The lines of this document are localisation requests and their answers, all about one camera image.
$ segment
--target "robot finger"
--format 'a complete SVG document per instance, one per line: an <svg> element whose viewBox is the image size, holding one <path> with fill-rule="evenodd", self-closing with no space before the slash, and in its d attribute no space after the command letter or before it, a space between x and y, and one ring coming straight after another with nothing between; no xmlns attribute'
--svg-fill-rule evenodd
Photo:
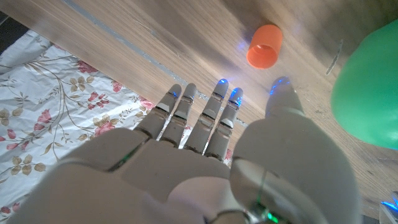
<svg viewBox="0 0 398 224"><path fill-rule="evenodd" d="M227 90L228 81L226 79L220 80L211 94L205 109L199 116L196 125L193 127L191 135L189 135L187 142L183 147L184 149L188 149L199 154L203 153Z"/></svg>
<svg viewBox="0 0 398 224"><path fill-rule="evenodd" d="M218 121L217 127L213 135L211 135L205 156L214 157L221 162L225 158L229 139L234 128L234 121L236 119L236 115L238 115L239 107L241 106L242 97L243 90L241 88L235 88L232 91L228 103Z"/></svg>
<svg viewBox="0 0 398 224"><path fill-rule="evenodd" d="M187 125L189 111L191 110L196 90L197 87L195 84L190 83L187 85L180 103L160 139L161 141L170 142L173 147L178 147L180 145L181 137L185 126Z"/></svg>
<svg viewBox="0 0 398 224"><path fill-rule="evenodd" d="M150 138L156 139L172 112L180 94L181 86L178 84L173 85L156 107L149 112L134 130L142 131Z"/></svg>

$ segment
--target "scratch on wood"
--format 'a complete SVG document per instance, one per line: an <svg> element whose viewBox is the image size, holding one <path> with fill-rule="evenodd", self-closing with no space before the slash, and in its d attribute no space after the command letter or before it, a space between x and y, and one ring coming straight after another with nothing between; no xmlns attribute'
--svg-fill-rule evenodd
<svg viewBox="0 0 398 224"><path fill-rule="evenodd" d="M337 59L338 59L338 57L339 57L339 55L340 55L341 49L343 48L343 42L344 42L343 39L341 39L341 40L340 40L340 45L338 46L337 54L336 54L336 56L334 57L334 59L333 59L331 65L329 66L329 68L328 68L328 70L326 71L326 74L325 74L325 75L329 75L330 72L331 72L331 70L333 69L333 67L336 65L336 62L337 62Z"/></svg>

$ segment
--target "pink flower pattern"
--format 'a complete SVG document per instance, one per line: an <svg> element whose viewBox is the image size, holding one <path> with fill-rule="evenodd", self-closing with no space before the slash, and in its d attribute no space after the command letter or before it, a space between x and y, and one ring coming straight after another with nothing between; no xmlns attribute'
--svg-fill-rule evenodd
<svg viewBox="0 0 398 224"><path fill-rule="evenodd" d="M95 136L97 137L101 134L104 134L107 131L114 129L114 128L115 127L111 124L111 122L107 121L101 127L97 127L95 129Z"/></svg>
<svg viewBox="0 0 398 224"><path fill-rule="evenodd" d="M147 108L148 110L151 110L152 108L154 108L156 106L151 101L149 101L141 96L139 97L139 103L141 104L141 106Z"/></svg>
<svg viewBox="0 0 398 224"><path fill-rule="evenodd" d="M43 122L43 123L48 123L51 120L51 115L50 115L50 109L44 110L42 112L42 115L39 116L39 118L37 118L37 122Z"/></svg>
<svg viewBox="0 0 398 224"><path fill-rule="evenodd" d="M18 202L18 203L14 203L14 204L12 205L12 211L16 212L16 211L18 211L18 210L19 210L19 202Z"/></svg>
<svg viewBox="0 0 398 224"><path fill-rule="evenodd" d="M119 92L122 89L122 87L123 87L122 84L120 84L120 83L118 83L117 81L114 81L114 80L112 81L112 85L113 85L113 91L115 93Z"/></svg>
<svg viewBox="0 0 398 224"><path fill-rule="evenodd" d="M104 107L104 104L102 104L101 102L97 102L97 105L98 105L100 108L103 108L103 107Z"/></svg>
<svg viewBox="0 0 398 224"><path fill-rule="evenodd" d="M95 107L95 105L92 105L91 103L89 103L89 104L87 105L87 108L90 109L90 110L94 109L94 107Z"/></svg>
<svg viewBox="0 0 398 224"><path fill-rule="evenodd" d="M228 160L232 157L232 151L230 149L227 149L225 159Z"/></svg>
<svg viewBox="0 0 398 224"><path fill-rule="evenodd" d="M26 141L26 142L24 142L22 145L21 145L21 149L22 150L25 150L26 149L26 146L29 144L29 141Z"/></svg>
<svg viewBox="0 0 398 224"><path fill-rule="evenodd" d="M17 134L12 129L7 129L7 134L8 134L8 137L11 139L14 139L15 137L17 137Z"/></svg>
<svg viewBox="0 0 398 224"><path fill-rule="evenodd" d="M7 145L6 149L8 149L8 150L15 149L17 146L18 146L18 143L9 144L9 145Z"/></svg>
<svg viewBox="0 0 398 224"><path fill-rule="evenodd" d="M33 127L33 130L35 131L40 131L41 129L44 128L44 125L41 125L39 123L36 123L35 126Z"/></svg>
<svg viewBox="0 0 398 224"><path fill-rule="evenodd" d="M1 207L0 212L6 213L6 214L10 214L11 210L8 207Z"/></svg>
<svg viewBox="0 0 398 224"><path fill-rule="evenodd" d="M90 97L88 98L88 101L93 101L93 100L95 100L96 98L97 98L97 96L98 96L98 93L97 92L92 92L91 93L91 95L90 95Z"/></svg>
<svg viewBox="0 0 398 224"><path fill-rule="evenodd" d="M88 65L86 62L80 60L77 62L77 64L79 65L79 71L81 73L93 73L93 72L98 72L97 69L93 68L91 65Z"/></svg>

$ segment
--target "green led light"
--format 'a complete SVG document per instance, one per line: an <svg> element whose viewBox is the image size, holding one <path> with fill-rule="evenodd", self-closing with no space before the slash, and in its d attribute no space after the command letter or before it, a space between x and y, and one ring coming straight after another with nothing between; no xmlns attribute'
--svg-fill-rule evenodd
<svg viewBox="0 0 398 224"><path fill-rule="evenodd" d="M273 216L271 213L268 213L268 219L273 221L274 223L279 223L278 219Z"/></svg>

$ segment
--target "blue led light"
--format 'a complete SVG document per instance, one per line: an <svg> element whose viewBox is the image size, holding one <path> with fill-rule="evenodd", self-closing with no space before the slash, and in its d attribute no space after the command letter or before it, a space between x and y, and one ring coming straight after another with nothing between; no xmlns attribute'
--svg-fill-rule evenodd
<svg viewBox="0 0 398 224"><path fill-rule="evenodd" d="M231 98L234 97L235 93L236 93L236 90L232 90L232 93L231 93L231 96L230 96L230 97L231 97Z"/></svg>
<svg viewBox="0 0 398 224"><path fill-rule="evenodd" d="M394 209L395 211L398 212L398 207L396 205L394 205L393 203L390 202L381 202L382 205L385 205L387 207L390 207L392 209Z"/></svg>
<svg viewBox="0 0 398 224"><path fill-rule="evenodd" d="M242 97L238 97L238 106L241 106L242 103Z"/></svg>

